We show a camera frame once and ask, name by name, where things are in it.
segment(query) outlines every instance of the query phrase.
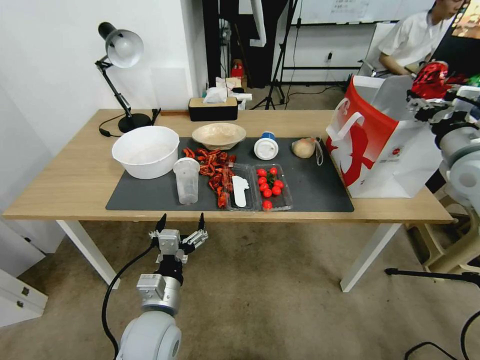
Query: lamp arm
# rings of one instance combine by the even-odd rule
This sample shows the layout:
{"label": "lamp arm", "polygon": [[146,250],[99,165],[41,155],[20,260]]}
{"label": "lamp arm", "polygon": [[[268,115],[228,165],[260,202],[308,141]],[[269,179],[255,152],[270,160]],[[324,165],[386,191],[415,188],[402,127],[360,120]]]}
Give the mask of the lamp arm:
{"label": "lamp arm", "polygon": [[113,65],[110,62],[105,61],[107,58],[108,58],[107,56],[102,57],[100,60],[95,62],[95,65],[96,65],[97,69],[101,72],[103,77],[105,78],[105,81],[108,84],[108,86],[110,86],[110,89],[113,91],[113,94],[115,95],[116,100],[118,101],[120,106],[123,108],[123,110],[125,110],[126,117],[131,119],[132,118],[132,113],[130,112],[130,110],[131,110],[130,104],[124,98],[124,96],[117,91],[117,89],[112,84],[112,81],[110,80],[110,78],[107,75],[107,69]]}

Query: robotic arm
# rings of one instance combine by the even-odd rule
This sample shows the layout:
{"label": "robotic arm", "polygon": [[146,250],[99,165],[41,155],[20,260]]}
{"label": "robotic arm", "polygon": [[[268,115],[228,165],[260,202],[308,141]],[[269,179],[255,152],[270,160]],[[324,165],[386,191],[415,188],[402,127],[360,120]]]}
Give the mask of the robotic arm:
{"label": "robotic arm", "polygon": [[116,360],[177,358],[182,332],[176,326],[174,316],[179,311],[180,287],[184,282],[182,267],[187,263],[188,255],[203,245],[209,236],[205,230],[203,213],[197,231],[185,238],[180,236],[178,230],[164,229],[166,218],[164,215],[155,231],[149,233],[152,243],[157,244],[160,250],[156,260],[159,267],[153,273],[141,274],[138,279],[136,288],[142,298],[141,308],[144,313],[130,321],[125,328],[120,340],[120,349],[118,354],[115,354]]}
{"label": "robotic arm", "polygon": [[[424,89],[435,80],[426,81]],[[435,134],[435,143],[443,157],[440,172],[448,182],[446,192],[480,214],[480,131],[470,117],[472,107],[480,107],[477,101],[480,88],[451,88],[443,92],[442,98],[429,98],[426,93],[422,84],[414,83],[407,92],[408,106],[417,120],[430,124]]]}

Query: black desk lamp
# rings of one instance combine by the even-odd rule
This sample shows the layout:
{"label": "black desk lamp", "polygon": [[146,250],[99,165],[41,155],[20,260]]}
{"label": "black desk lamp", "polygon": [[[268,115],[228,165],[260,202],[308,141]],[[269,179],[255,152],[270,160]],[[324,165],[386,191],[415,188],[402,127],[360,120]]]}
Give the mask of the black desk lamp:
{"label": "black desk lamp", "polygon": [[128,30],[118,30],[109,22],[102,22],[98,26],[100,36],[105,39],[106,55],[95,62],[96,67],[100,70],[107,84],[115,94],[116,99],[120,103],[125,116],[118,122],[118,128],[122,133],[130,130],[153,125],[158,113],[153,114],[153,120],[148,115],[142,113],[132,114],[128,101],[121,93],[115,89],[115,86],[107,76],[107,69],[111,66],[117,68],[130,68],[140,60],[144,52],[144,43],[140,36]]}

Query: red and white bag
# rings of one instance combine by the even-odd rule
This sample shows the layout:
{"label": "red and white bag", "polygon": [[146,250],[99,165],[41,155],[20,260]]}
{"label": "red and white bag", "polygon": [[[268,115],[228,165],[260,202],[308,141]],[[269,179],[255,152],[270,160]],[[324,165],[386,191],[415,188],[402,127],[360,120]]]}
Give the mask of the red and white bag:
{"label": "red and white bag", "polygon": [[[409,88],[397,86],[397,94],[389,91],[387,94],[391,96],[385,96],[385,92],[378,91],[383,82],[383,79],[354,76],[326,129],[329,135],[326,147],[353,198],[412,198],[442,161],[429,125],[415,120],[406,110]],[[377,92],[373,97],[382,99],[384,113],[357,90]],[[392,114],[398,114],[399,109],[405,111],[393,119],[385,114],[392,109],[396,110]]]}

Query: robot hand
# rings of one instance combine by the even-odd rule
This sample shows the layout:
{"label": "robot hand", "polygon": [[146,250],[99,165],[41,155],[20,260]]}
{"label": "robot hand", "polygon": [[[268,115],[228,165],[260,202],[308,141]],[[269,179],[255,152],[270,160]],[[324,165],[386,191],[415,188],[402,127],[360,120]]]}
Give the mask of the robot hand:
{"label": "robot hand", "polygon": [[164,229],[166,217],[149,233],[158,241],[158,270],[141,274],[136,285],[142,298],[144,313],[130,321],[121,336],[116,360],[175,360],[182,341],[182,332],[174,316],[179,311],[182,265],[208,239],[204,214],[198,230],[183,240],[178,230]]}

